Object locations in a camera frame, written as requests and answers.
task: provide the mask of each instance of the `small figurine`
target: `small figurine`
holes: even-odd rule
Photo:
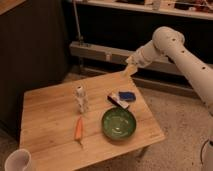
[[[86,92],[82,86],[76,89],[76,99],[79,104],[79,110],[81,113],[85,113],[88,110],[88,99]]]

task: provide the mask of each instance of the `blue object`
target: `blue object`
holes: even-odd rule
[[[133,92],[118,92],[120,100],[135,101],[136,97]]]

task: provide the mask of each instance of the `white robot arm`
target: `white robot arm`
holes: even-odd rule
[[[183,44],[183,34],[169,27],[160,27],[154,32],[152,40],[137,49],[127,63],[145,68],[159,56],[169,57],[213,115],[213,70]]]

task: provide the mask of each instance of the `table leg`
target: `table leg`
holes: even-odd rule
[[[144,154],[146,153],[147,149],[148,149],[149,146],[146,146],[144,148],[141,149],[139,155],[137,156],[138,158],[142,158],[144,156]]]

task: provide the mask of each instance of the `shelf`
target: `shelf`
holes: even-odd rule
[[[11,10],[26,0],[0,0],[0,15]]]
[[[154,10],[152,8],[152,5],[120,3],[120,2],[115,2],[114,0],[88,0],[88,1],[76,0],[76,2],[78,4],[100,6],[100,7],[106,7],[106,8],[115,8],[115,9],[123,9],[123,10],[130,10],[130,11],[149,12],[149,13],[155,13],[155,14],[165,14],[165,15],[181,16],[181,17],[188,17],[188,18],[213,20],[213,13],[180,10],[180,9],[174,9],[174,8],[164,8],[166,1],[162,1],[161,3],[162,8],[160,7],[158,10]]]

